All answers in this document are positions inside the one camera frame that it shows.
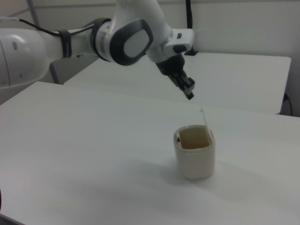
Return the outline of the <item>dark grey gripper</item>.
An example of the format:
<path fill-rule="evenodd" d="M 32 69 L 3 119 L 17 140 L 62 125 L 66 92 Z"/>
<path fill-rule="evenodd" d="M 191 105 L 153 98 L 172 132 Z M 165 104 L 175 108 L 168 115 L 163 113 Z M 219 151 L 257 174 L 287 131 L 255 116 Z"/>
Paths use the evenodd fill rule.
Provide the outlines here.
<path fill-rule="evenodd" d="M 183 70 L 185 60 L 182 54 L 177 54 L 169 59 L 155 63 L 161 74 L 167 76 L 180 90 L 183 90 L 188 100 L 194 97 L 195 81 L 187 77 Z"/>

